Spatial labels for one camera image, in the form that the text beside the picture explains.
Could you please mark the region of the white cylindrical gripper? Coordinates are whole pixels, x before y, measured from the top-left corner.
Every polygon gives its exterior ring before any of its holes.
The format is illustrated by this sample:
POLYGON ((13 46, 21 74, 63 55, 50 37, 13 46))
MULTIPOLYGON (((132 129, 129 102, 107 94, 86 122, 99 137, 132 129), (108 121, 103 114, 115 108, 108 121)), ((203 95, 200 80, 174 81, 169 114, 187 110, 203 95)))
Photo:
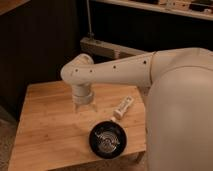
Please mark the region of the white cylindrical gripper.
MULTIPOLYGON (((73 85, 72 97, 74 101, 74 112, 78 113, 81 105, 87 105, 93 101, 94 93, 90 84, 73 85)), ((97 106, 95 103, 91 103, 90 107, 97 112, 97 106)))

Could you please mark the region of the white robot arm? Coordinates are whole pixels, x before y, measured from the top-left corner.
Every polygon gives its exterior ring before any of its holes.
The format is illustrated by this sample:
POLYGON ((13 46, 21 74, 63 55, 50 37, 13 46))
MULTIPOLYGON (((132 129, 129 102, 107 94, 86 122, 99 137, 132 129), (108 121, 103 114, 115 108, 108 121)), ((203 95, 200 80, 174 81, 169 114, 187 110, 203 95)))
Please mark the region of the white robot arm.
POLYGON ((80 54, 61 78, 80 103, 92 100, 93 83, 138 87, 149 171, 213 171, 213 51, 163 50, 99 64, 80 54))

